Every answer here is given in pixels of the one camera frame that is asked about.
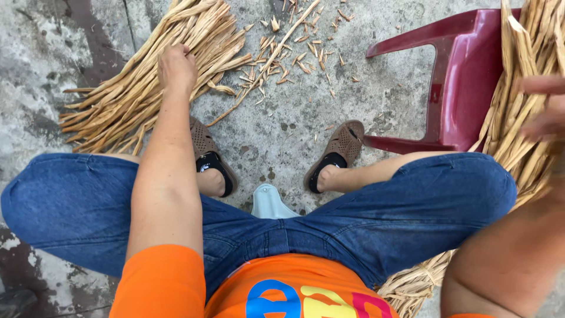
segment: colorful printed letter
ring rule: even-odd
[[[309,297],[304,298],[304,318],[357,318],[355,309],[345,303],[345,301],[336,293],[331,290],[302,286],[300,292],[304,296],[312,296],[314,294],[321,294],[338,303],[339,305],[328,305],[319,300]]]
[[[272,302],[261,295],[269,290],[280,290],[286,301]],[[256,283],[247,294],[245,315],[247,318],[265,318],[266,313],[284,312],[285,318],[300,318],[301,304],[294,288],[277,280],[264,280]]]
[[[359,318],[369,318],[369,313],[365,310],[366,303],[377,306],[381,310],[381,314],[383,318],[392,318],[392,314],[390,313],[390,307],[388,306],[386,301],[365,294],[360,294],[360,293],[352,293],[352,294],[353,294],[353,307],[355,307],[355,309],[357,310],[357,313],[359,314]]]

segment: chair leg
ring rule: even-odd
[[[367,50],[366,58],[434,44],[438,40],[472,32],[476,16],[477,10],[464,12],[374,44]]]
[[[453,145],[441,145],[436,143],[427,143],[418,140],[408,140],[390,137],[378,137],[365,135],[363,144],[367,147],[377,148],[384,151],[390,151],[399,154],[407,154],[422,151],[456,151]]]

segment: straw bundle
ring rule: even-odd
[[[504,72],[494,92],[479,140],[483,153],[490,154],[508,170],[518,187],[512,210],[538,199],[547,191],[551,168],[558,154],[548,142],[530,142],[520,136],[521,126],[544,108],[545,95],[520,92],[519,79],[529,75],[565,76],[565,0],[525,0],[520,21],[511,13],[509,0],[501,0],[502,60]],[[442,253],[386,281],[378,293],[387,299],[401,318],[414,317],[432,290],[441,284],[454,251]]]
[[[236,31],[236,19],[223,0],[173,0],[168,12],[142,48],[121,73],[98,88],[71,89],[85,100],[65,106],[78,112],[61,114],[63,132],[76,132],[74,152],[118,152],[134,146],[137,155],[142,139],[157,120],[162,88],[157,61],[169,44],[183,43],[196,56],[198,80],[190,101],[210,88],[234,94],[216,84],[224,71],[251,61],[251,55],[233,58],[243,48],[245,31]]]

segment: brown sandal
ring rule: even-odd
[[[206,125],[201,123],[195,117],[190,116],[190,134],[192,135],[192,147],[194,148],[194,159],[197,161],[197,172],[203,172],[208,168],[218,169],[225,179],[225,193],[221,197],[227,197],[234,193],[237,189],[239,181],[237,179],[236,173],[232,168],[224,161],[218,147]],[[200,160],[206,159],[207,156],[214,156],[210,160]]]
[[[321,193],[318,191],[320,171],[327,165],[336,165],[336,161],[341,162],[341,165],[345,163],[342,168],[350,167],[361,153],[364,135],[365,127],[360,121],[346,121],[338,127],[330,137],[320,159],[306,173],[304,187],[316,194]],[[339,156],[332,156],[332,153],[337,153]]]

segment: denim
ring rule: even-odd
[[[120,277],[137,168],[92,154],[40,155],[3,190],[4,219],[34,248]],[[303,217],[256,218],[201,196],[206,299],[244,262],[285,253],[338,261],[372,288],[459,247],[503,217],[515,199],[511,175],[480,153],[413,161],[391,180]]]

